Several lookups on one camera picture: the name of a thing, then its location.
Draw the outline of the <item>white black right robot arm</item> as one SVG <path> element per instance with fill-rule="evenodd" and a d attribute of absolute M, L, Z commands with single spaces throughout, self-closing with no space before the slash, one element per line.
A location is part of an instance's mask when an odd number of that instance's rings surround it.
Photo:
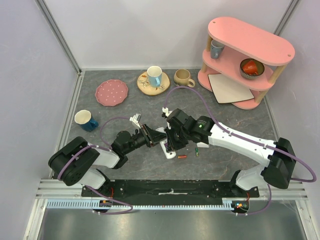
<path fill-rule="evenodd" d="M 258 163 L 247 170 L 237 170 L 229 182 L 229 191 L 240 197 L 253 188 L 269 184 L 278 189 L 287 189 L 296 165 L 295 153 L 289 140 L 278 141 L 257 138 L 233 130 L 207 116 L 194 119 L 181 109 L 170 111 L 162 108 L 162 117 L 167 121 L 167 150 L 177 151 L 190 141 L 199 148 L 218 146 Z"/>

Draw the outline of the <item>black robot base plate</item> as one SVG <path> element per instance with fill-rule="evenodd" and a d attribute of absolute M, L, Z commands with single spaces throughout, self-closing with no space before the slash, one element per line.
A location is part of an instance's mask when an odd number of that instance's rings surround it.
<path fill-rule="evenodd" d="M 99 193 L 134 206 L 221 205 L 223 198 L 260 196 L 258 187 L 241 190 L 218 180 L 109 180 Z"/>

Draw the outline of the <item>white battery cover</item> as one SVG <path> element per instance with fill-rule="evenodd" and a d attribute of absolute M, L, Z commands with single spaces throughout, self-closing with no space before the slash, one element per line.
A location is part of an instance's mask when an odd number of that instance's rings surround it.
<path fill-rule="evenodd" d="M 209 148 L 210 147 L 209 144 L 204 143 L 204 142 L 198 142 L 196 145 L 198 148 Z"/>

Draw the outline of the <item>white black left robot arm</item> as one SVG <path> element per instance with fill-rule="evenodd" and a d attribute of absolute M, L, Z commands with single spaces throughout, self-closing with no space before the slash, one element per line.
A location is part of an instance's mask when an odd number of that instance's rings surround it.
<path fill-rule="evenodd" d="M 152 129 L 146 124 L 136 129 L 134 134 L 120 131 L 111 149 L 89 144 L 78 136 L 56 152 L 49 159 L 48 166 L 65 185 L 89 185 L 95 194 L 104 197 L 110 191 L 108 178 L 94 169 L 93 165 L 119 169 L 128 161 L 127 154 L 143 146 L 154 147 L 166 139 L 163 127 Z"/>

